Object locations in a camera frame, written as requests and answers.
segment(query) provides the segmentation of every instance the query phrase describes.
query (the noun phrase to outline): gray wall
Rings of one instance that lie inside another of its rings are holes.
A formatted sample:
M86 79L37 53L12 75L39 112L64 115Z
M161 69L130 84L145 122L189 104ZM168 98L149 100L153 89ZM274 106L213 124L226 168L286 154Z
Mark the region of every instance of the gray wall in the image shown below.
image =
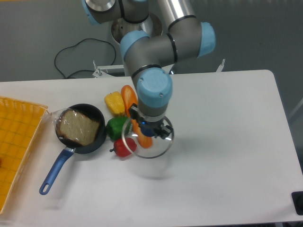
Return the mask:
M198 19L213 25L217 47L210 55L176 64L173 70L213 72L223 58L226 71L271 70L288 115L303 97L303 0L191 2ZM150 1L150 10L162 19L155 0ZM88 37L113 43L115 64L122 64L119 46L111 37L111 23L90 25L80 0L0 2L0 16L0 81L62 79L53 66L55 55ZM109 46L87 42L61 55L58 66L68 75L92 70L92 60L108 65L112 58ZM78 77L90 77L90 73ZM303 150L302 116L291 130L297 150Z

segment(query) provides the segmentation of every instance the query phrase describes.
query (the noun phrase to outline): yellow bell pepper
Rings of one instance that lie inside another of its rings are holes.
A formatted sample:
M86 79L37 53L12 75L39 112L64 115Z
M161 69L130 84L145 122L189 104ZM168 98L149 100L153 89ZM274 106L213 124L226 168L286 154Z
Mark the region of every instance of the yellow bell pepper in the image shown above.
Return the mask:
M114 117L121 117L125 114L125 106L122 96L119 92L115 91L104 97L104 101L109 111Z

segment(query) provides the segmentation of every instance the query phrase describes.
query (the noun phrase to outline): black cable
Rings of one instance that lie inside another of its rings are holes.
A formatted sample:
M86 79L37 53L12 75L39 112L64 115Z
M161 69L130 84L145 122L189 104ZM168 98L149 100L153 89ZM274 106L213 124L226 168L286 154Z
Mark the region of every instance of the black cable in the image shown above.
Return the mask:
M78 70L76 72L73 72L71 75L69 76L65 76L65 74L63 72L61 72L60 69L58 69L57 65L56 65L56 60L57 60L57 57L58 55L62 52L62 51L65 51L66 49L70 49L70 48L73 48L73 47L76 47L78 46L80 43L86 41L86 40L94 40L94 41L99 41L99 42L102 42L102 43L107 43L108 45L110 45L113 49L114 49L114 53L115 53L115 56L114 56L114 59L112 61L112 63L110 65L113 65L115 60L116 60L116 56L117 56L117 53L116 53L116 49L114 47L114 45L112 45L110 42L108 41L104 41L104 40L100 40L100 39L95 39L95 38L86 38L86 39L83 39L81 40L80 42L78 42L77 44L75 44L74 46L69 46L69 47L65 47L64 49L60 50L56 56L55 56L55 60L54 60L54 65L55 65L55 68L59 71L59 73L61 73L62 76L64 76L64 79L70 79L72 75L75 75L76 73L78 72L94 72L94 70Z

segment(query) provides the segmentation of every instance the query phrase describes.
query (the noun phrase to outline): plastic tray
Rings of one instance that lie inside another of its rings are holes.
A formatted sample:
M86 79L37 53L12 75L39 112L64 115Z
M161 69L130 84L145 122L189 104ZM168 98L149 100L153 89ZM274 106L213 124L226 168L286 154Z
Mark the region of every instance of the plastic tray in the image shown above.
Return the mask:
M0 214L47 106L0 96Z

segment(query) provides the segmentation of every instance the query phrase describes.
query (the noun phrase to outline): transparent lid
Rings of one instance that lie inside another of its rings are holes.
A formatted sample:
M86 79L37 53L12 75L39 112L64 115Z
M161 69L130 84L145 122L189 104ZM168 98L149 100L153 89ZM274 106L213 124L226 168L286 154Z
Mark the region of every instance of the transparent lid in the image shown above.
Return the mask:
M133 124L132 130L125 131L130 121ZM163 123L172 128L171 122L167 117L164 117ZM133 139L136 146L132 145L129 147L130 143L128 138ZM174 141L174 131L172 130L171 134L165 139L161 137L146 137L141 133L138 123L128 118L122 128L122 141L132 154L140 158L151 159L164 155L166 151L169 150Z

